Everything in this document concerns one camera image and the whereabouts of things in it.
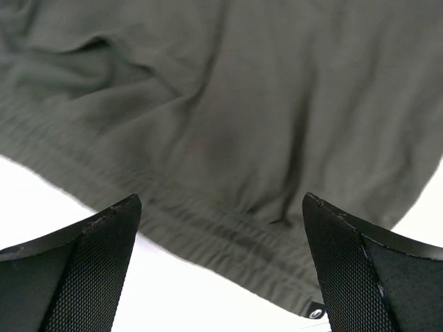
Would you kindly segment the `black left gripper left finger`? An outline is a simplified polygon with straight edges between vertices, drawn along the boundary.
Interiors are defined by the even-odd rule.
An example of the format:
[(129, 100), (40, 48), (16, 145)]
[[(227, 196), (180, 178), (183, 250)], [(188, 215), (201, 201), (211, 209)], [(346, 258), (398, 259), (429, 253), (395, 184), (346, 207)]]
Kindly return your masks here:
[(112, 329), (141, 220), (135, 194), (1, 250), (3, 332)]

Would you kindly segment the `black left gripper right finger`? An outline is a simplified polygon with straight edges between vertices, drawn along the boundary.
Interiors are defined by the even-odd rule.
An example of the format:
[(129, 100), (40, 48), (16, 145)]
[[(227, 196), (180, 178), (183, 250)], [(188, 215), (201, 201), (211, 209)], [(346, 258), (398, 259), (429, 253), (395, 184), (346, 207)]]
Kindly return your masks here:
[(305, 232), (332, 331), (441, 331), (442, 248), (364, 221), (313, 194)]

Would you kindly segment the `olive green shorts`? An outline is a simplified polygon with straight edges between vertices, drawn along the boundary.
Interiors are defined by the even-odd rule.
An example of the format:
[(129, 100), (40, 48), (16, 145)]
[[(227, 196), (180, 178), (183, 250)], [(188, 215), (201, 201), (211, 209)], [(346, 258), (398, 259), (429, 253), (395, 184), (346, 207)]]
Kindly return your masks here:
[(392, 228), (442, 157), (441, 1), (2, 1), (1, 154), (271, 303), (311, 192)]

